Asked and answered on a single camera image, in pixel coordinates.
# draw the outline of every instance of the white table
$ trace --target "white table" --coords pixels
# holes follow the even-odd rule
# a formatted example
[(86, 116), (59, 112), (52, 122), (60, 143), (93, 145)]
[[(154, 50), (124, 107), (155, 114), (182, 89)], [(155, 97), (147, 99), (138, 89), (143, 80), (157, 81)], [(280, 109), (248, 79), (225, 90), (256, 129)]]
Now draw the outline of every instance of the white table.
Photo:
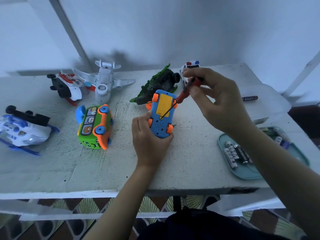
[[(239, 86), (260, 84), (246, 64), (210, 67), (236, 81)], [(42, 156), (11, 151), (0, 145), (0, 199), (114, 197), (137, 163), (132, 145), (132, 118), (147, 112), (145, 105), (129, 103), (141, 86), (158, 70), (116, 72), (117, 78), (135, 78), (133, 85), (112, 93), (109, 102), (114, 116), (112, 144), (108, 150), (86, 149), (78, 141), (76, 107), (50, 90), (45, 76), (1, 78), (0, 111), (8, 105), (51, 117), (60, 129), (46, 142), (35, 146)], [(182, 85), (179, 84), (176, 94)], [(94, 93), (79, 104), (94, 104)], [(221, 131), (202, 116), (191, 97), (175, 111), (174, 139), (147, 195), (227, 193), (231, 188), (268, 188), (264, 180), (240, 180), (227, 168), (217, 145)], [(289, 115), (272, 123), (282, 128), (309, 158), (310, 167), (320, 173), (320, 153)]]

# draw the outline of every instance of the orange toy wheel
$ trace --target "orange toy wheel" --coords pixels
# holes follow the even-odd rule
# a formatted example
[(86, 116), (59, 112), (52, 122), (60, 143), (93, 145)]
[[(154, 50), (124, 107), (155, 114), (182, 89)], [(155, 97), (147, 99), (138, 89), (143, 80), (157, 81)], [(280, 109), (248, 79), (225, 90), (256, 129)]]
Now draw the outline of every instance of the orange toy wheel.
[[(176, 103), (176, 100), (174, 99), (172, 105), (174, 105), (175, 103)], [(176, 104), (173, 108), (176, 109), (177, 107), (178, 107), (178, 104)]]
[(146, 108), (148, 109), (148, 110), (151, 110), (151, 107), (152, 107), (152, 102), (150, 101), (150, 102), (147, 102), (146, 103)]
[(153, 119), (151, 119), (151, 118), (148, 119), (149, 128), (151, 127), (152, 121), (153, 121)]
[(153, 102), (158, 102), (159, 94), (155, 93), (152, 97)]
[(171, 134), (174, 130), (174, 127), (171, 124), (168, 124), (166, 133)]

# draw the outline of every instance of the hand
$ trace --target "hand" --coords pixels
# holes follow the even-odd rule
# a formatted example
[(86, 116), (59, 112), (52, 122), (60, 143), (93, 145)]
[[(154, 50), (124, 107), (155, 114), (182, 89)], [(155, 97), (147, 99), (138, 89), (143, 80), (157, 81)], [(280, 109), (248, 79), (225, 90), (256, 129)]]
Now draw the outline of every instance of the hand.
[(151, 111), (143, 116), (133, 118), (131, 129), (133, 146), (138, 157), (137, 168), (146, 166), (155, 172), (165, 158), (174, 135), (170, 134), (164, 139), (156, 137), (149, 128), (148, 119), (150, 116)]
[[(215, 128), (230, 135), (234, 130), (253, 124), (243, 105), (238, 86), (233, 80), (209, 68), (185, 68), (183, 76), (202, 77), (203, 85), (210, 87), (192, 86), (189, 92), (203, 116)], [(215, 102), (211, 102), (207, 96), (214, 98)]]

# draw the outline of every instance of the red screwdriver handle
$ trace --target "red screwdriver handle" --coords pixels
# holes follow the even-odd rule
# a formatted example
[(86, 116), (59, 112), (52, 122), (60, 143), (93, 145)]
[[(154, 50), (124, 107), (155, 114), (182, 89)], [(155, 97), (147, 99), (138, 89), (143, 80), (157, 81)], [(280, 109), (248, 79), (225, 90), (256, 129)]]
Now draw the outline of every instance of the red screwdriver handle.
[(203, 82), (202, 77), (197, 77), (197, 76), (193, 77), (190, 81), (188, 81), (188, 83), (186, 84), (186, 87), (182, 90), (180, 95), (176, 98), (176, 102), (178, 104), (181, 104), (183, 102), (183, 100), (190, 95), (190, 93), (189, 93), (190, 87), (191, 86), (200, 87), (202, 82)]

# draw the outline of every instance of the dark clothing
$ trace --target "dark clothing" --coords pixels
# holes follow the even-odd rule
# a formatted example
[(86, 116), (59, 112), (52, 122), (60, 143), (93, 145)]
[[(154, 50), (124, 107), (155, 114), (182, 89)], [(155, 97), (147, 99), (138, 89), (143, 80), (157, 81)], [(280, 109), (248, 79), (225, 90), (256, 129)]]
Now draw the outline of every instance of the dark clothing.
[(208, 210), (184, 208), (171, 215), (165, 222), (146, 227), (138, 240), (287, 240), (248, 228), (240, 223)]

